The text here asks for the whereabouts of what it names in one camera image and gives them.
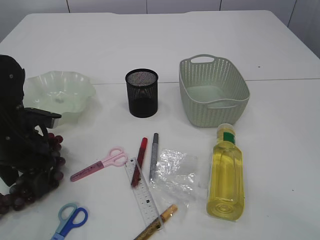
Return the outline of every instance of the grapes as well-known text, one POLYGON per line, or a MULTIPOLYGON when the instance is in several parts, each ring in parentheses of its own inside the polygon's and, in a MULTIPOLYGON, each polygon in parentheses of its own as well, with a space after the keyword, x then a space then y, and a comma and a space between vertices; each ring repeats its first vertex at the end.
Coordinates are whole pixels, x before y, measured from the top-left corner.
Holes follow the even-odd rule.
POLYGON ((48 144, 53 148, 55 147, 56 145, 59 144, 59 140, 57 138, 49 138, 48 139, 48 144))
POLYGON ((4 195, 2 197, 2 202, 3 202, 3 205, 7 207, 11 206, 13 203, 13 196, 11 194, 4 195))
POLYGON ((6 214, 7 212, 9 212, 9 207, 8 206, 0 206, 0 214, 6 214))
POLYGON ((31 194, 27 198, 24 199, 27 204, 33 204, 36 201, 36 197, 31 194))
POLYGON ((4 196, 0 193, 0 208, 4 205, 4 203, 2 202, 3 197, 4 196))
POLYGON ((20 187, 18 185, 13 185, 12 187, 10 187, 9 193, 16 195, 18 194, 20 191, 20 187))
POLYGON ((48 139, 53 139, 55 137, 55 135, 52 132, 48 133, 48 139))
POLYGON ((25 183, 25 178, 23 176, 18 177, 18 179, 15 181, 16 185, 22 185, 25 183))
POLYGON ((57 171, 53 174, 53 179, 61 181, 64 178, 64 174, 61 171, 57 171))
POLYGON ((17 197, 14 201, 13 201, 13 210, 15 211, 20 211, 25 207, 25 200, 22 197, 17 197))
POLYGON ((53 151, 51 153, 52 157, 60 157, 60 152, 59 151, 53 151))
POLYGON ((55 138, 58 140, 59 144, 63 142, 64 138, 60 135, 55 136, 55 138))
POLYGON ((57 187, 59 187, 59 181, 53 180, 52 182, 50 182, 50 186, 52 190, 56 189, 57 187))
POLYGON ((29 190, 29 188, 24 187, 24 188, 21 189, 20 195, 21 195, 22 197, 24 197, 24 198, 27 198, 27 197, 29 197, 29 196, 32 195, 32 192, 29 190))
POLYGON ((60 151, 61 150, 61 144, 60 143, 58 143, 57 145, 55 145, 54 147, 53 147, 53 150, 54 151, 60 151))
POLYGON ((62 167, 63 165, 66 164, 65 158, 62 157, 62 156, 56 157, 55 160, 56 160, 56 166, 57 167, 62 167))

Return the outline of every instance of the white plastic bowl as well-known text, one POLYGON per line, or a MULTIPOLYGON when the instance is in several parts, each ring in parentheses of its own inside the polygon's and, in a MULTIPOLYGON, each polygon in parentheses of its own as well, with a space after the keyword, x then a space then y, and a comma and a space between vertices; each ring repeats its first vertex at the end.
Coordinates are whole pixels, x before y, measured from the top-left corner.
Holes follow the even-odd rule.
POLYGON ((72 122, 96 94, 90 78, 74 71, 50 71, 25 80, 23 105, 62 115, 59 125, 72 122))

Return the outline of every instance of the green plastic basket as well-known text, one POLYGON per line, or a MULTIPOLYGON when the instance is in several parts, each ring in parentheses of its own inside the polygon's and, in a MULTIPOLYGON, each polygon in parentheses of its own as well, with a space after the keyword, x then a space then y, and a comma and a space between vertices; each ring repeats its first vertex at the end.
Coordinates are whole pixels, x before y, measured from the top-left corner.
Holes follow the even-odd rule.
POLYGON ((193 125, 233 125, 240 118, 249 101, 250 92, 231 61, 201 54, 182 60, 179 68, 183 108, 193 125), (212 58, 212 61, 194 62, 194 59, 200 57, 212 58))

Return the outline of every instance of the scissors handle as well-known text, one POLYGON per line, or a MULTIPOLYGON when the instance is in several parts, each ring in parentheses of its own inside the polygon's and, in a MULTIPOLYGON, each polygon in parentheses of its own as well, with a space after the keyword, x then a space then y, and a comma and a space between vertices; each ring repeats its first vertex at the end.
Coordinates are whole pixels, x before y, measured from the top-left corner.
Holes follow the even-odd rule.
POLYGON ((60 232, 60 235, 65 237, 70 232, 71 229, 81 227, 83 224, 86 223, 87 220, 88 220, 88 212, 87 212, 87 210, 85 210, 83 207, 77 208, 74 211, 74 213, 71 215, 71 217, 68 219, 66 225, 64 226, 64 228, 60 232), (84 219, 82 220, 82 222, 74 224, 74 220, 77 217, 78 213, 80 213, 80 212, 84 213, 84 219))
POLYGON ((103 167, 106 168, 110 165, 121 167, 125 165, 125 163, 128 160, 128 155, 124 152, 124 149, 120 146, 113 147, 108 155, 101 160, 103 167), (118 159, 124 158, 124 161, 122 162, 116 162, 118 159))
POLYGON ((69 220, 69 219, 71 218, 71 216, 74 214, 74 212, 76 211, 76 209, 77 209, 77 205, 75 205, 74 203, 68 203, 68 204, 64 205, 64 206, 60 209, 60 211, 59 211, 59 213, 58 213, 58 218, 59 218, 59 220, 60 220, 60 224, 59 224, 58 228, 56 229, 56 232, 57 232, 57 233, 60 233, 60 232, 62 231, 62 229, 63 229, 64 226, 67 224, 68 220, 69 220), (66 210, 67 208, 73 208, 73 210, 71 211, 70 215, 69 215, 66 219, 64 219, 64 218, 62 217, 62 213, 63 213, 63 211, 66 210))

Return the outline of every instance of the black mesh pen holder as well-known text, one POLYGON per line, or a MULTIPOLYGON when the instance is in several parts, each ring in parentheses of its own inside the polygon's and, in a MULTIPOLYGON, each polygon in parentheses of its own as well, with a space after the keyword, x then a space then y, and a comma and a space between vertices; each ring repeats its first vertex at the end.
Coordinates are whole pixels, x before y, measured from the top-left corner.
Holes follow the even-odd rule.
POLYGON ((148 118, 158 110, 158 74, 140 68, 125 76, 130 113, 137 118, 148 118))

